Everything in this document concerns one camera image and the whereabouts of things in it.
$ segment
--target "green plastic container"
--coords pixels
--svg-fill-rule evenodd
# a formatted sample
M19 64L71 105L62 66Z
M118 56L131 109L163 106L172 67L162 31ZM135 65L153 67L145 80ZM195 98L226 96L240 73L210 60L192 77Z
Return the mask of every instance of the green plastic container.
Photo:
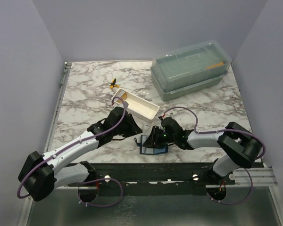
M163 101L218 84L231 58L216 41L172 51L153 59L153 83Z

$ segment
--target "wall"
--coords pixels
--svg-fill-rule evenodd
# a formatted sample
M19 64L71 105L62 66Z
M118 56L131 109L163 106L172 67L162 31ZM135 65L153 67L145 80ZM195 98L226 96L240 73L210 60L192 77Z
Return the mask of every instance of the wall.
M238 52L233 71L253 131L268 150L283 196L283 0L269 0Z
M17 176L44 149L63 68L33 3L0 0L0 226L17 224Z
M66 61L152 59L217 40L231 57L266 0L33 0Z

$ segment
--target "gray floor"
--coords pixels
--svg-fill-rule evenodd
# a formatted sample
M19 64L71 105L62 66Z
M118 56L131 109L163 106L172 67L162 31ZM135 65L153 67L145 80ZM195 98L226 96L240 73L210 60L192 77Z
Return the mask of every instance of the gray floor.
M242 199L248 188L229 188L225 200ZM268 187L256 187L244 204L224 206L206 196L127 196L111 208L78 204L76 189L54 191L33 204L29 226L279 226ZM116 197L100 197L108 204Z

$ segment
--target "plastic container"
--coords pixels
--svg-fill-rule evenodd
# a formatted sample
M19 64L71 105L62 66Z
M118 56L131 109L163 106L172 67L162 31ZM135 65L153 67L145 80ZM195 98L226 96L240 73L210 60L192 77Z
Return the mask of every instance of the plastic container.
M131 113L132 115L148 122L153 120L159 111L158 105L129 93L124 89L118 89L112 98L114 97L121 97L125 102L128 103L128 113Z
M218 84L231 62L216 41L203 42L153 59L152 79L167 101Z

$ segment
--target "white marble surface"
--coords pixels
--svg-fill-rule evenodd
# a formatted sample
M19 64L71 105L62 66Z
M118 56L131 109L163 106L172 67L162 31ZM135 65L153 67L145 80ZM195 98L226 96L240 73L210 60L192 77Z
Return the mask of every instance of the white marble surface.
M152 83L150 66L151 61L73 63L51 149L68 143L82 134L91 124L108 116L112 110L111 97L117 90L114 88L111 91L109 88L113 78L117 79L117 84L121 87L149 93L149 95L138 92L134 94L158 104L160 111L157 117L172 106L184 106L198 115L199 131L220 129L230 121L250 129L231 68L218 85L163 102ZM182 109L174 110L173 113L184 129L193 128L195 119L192 114ZM143 134L148 135L152 126L160 125L157 117L151 123L136 117L134 119L144 131ZM212 162L224 154L220 148L181 150L174 145L169 148L167 154L140 155L139 147L136 146L133 137L130 137L124 141L112 141L81 156L75 162Z

